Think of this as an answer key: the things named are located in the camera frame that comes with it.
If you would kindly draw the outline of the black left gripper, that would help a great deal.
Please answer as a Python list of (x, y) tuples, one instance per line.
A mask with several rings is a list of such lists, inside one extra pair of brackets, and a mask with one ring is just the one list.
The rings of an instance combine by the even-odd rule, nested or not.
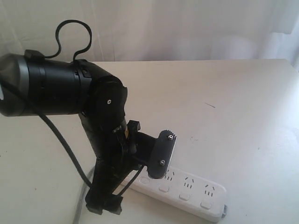
[(96, 156), (92, 185), (85, 196), (86, 207), (99, 215), (104, 210), (119, 215), (123, 197), (114, 191), (138, 166), (131, 155), (136, 152), (132, 134), (140, 130), (140, 123), (121, 119), (111, 130), (104, 130), (96, 115), (86, 110), (79, 118)]

